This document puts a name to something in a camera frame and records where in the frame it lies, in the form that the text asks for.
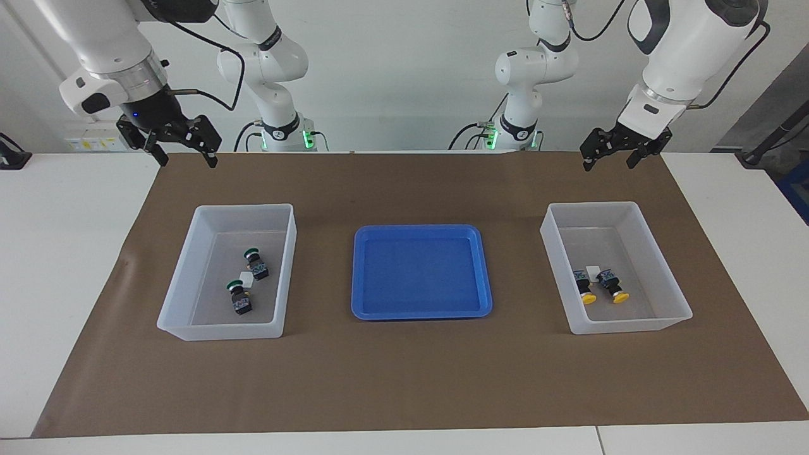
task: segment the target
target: brown table mat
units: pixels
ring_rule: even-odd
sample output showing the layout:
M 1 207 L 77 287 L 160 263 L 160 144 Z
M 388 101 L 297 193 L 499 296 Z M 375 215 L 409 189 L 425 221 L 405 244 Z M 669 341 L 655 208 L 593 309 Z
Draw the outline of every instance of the brown table mat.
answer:
M 692 320 L 652 333 L 569 332 L 539 227 L 549 203 L 582 201 L 641 206 Z M 299 230 L 284 336 L 183 342 L 158 330 L 194 209 L 280 202 L 294 205 Z M 492 313 L 355 319 L 354 233 L 394 223 L 478 227 Z M 803 419 L 660 158 L 629 171 L 613 157 L 585 173 L 570 153 L 224 155 L 215 170 L 172 155 L 33 435 Z

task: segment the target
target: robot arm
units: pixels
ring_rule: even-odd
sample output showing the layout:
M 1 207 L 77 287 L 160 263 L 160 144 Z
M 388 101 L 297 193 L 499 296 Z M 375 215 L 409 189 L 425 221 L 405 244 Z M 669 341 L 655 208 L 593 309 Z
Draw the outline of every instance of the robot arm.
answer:
M 536 137 L 542 95 L 536 86 L 573 76 L 578 52 L 570 46 L 570 30 L 561 0 L 534 0 L 529 20 L 539 37 L 533 48 L 516 49 L 500 55 L 495 74 L 508 87 L 506 109 L 496 120 L 488 148 L 524 150 Z
M 265 149 L 303 151 L 315 146 L 309 134 L 314 123 L 295 110 L 292 95 L 279 83 L 301 79 L 309 68 L 303 48 L 275 22 L 265 0 L 223 0 L 227 17 L 236 33 L 251 44 L 236 45 L 244 56 L 244 85 L 258 106 Z M 239 80 L 239 61 L 220 53 L 219 72 L 230 83 Z
M 35 3 L 81 65 L 59 87 L 73 112 L 86 117 L 120 106 L 124 115 L 117 126 L 133 149 L 143 149 L 165 166 L 168 156 L 157 142 L 178 142 L 202 153 L 211 168 L 216 166 L 222 139 L 207 117 L 189 120 L 183 114 L 169 93 L 168 62 L 157 58 L 138 31 L 127 0 Z M 143 0 L 143 5 L 163 22 L 204 22 L 216 9 L 210 0 Z
M 700 95 L 750 35 L 764 0 L 637 0 L 629 34 L 649 64 L 610 131 L 593 130 L 581 146 L 584 168 L 616 151 L 634 150 L 630 168 L 657 155 L 668 126 Z

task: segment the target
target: white plastic bin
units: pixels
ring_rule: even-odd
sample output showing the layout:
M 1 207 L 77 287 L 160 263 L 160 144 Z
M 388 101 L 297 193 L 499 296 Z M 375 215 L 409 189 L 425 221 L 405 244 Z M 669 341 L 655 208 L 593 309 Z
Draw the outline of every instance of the white plastic bin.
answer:
M 185 341 L 280 337 L 297 233 L 289 204 L 198 207 L 158 328 Z M 226 285 L 246 270 L 250 248 L 259 249 L 269 277 L 254 282 L 253 310 L 239 316 Z
M 551 204 L 540 233 L 574 334 L 660 330 L 692 317 L 636 203 Z M 585 305 L 573 270 L 586 266 L 612 269 L 629 300 L 614 304 L 593 283 L 598 300 Z

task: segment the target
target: blue plastic tray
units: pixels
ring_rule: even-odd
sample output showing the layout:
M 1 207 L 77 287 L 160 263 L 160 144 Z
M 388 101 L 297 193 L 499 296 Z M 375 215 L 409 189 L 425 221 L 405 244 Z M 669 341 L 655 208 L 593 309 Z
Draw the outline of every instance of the blue plastic tray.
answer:
M 354 237 L 351 311 L 364 321 L 488 315 L 480 232 L 466 224 L 362 227 Z

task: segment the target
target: white table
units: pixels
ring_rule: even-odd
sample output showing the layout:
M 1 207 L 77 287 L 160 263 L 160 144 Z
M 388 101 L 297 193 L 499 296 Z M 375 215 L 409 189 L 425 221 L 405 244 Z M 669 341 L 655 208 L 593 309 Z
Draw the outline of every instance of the white table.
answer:
M 666 154 L 804 403 L 809 227 L 731 155 Z M 0 437 L 30 435 L 157 166 L 145 155 L 37 155 L 0 173 Z M 3 440 L 0 453 L 809 453 L 809 423 Z

